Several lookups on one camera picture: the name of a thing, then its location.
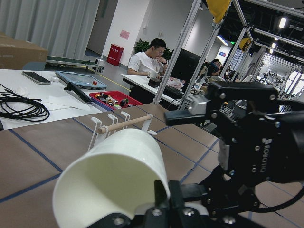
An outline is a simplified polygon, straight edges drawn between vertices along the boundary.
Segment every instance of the computer monitor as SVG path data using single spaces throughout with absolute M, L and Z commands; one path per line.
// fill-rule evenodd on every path
M 186 91 L 188 84 L 194 74 L 194 71 L 199 63 L 199 60 L 200 56 L 184 49 L 180 50 L 180 54 L 175 62 L 170 77 L 185 81 L 185 84 L 182 87 L 183 92 Z

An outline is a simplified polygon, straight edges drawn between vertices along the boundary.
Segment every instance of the pink sign on wall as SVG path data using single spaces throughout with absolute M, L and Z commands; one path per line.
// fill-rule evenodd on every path
M 124 38 L 124 39 L 128 39 L 129 38 L 130 33 L 127 31 L 122 30 L 120 32 L 120 37 Z

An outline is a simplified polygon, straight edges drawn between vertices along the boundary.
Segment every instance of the black box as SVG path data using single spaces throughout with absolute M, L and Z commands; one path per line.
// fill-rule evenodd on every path
M 149 83 L 148 83 L 148 86 L 151 86 L 153 88 L 156 88 L 160 85 L 161 83 L 161 80 L 160 79 L 157 79 L 157 78 L 151 78 L 149 80 Z

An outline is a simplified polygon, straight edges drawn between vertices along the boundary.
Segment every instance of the white mug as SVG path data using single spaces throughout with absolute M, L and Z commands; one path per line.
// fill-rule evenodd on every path
M 156 71 L 149 71 L 148 72 L 148 77 L 149 77 L 149 79 L 157 78 L 157 72 Z
M 70 164 L 53 193 L 53 212 L 61 228 L 85 228 L 114 212 L 130 219 L 155 201 L 154 181 L 170 197 L 162 152 L 148 133 L 123 129 Z

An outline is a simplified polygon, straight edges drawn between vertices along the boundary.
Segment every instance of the gray door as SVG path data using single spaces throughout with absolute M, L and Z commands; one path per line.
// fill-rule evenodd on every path
M 102 54 L 118 0 L 100 0 L 87 48 Z

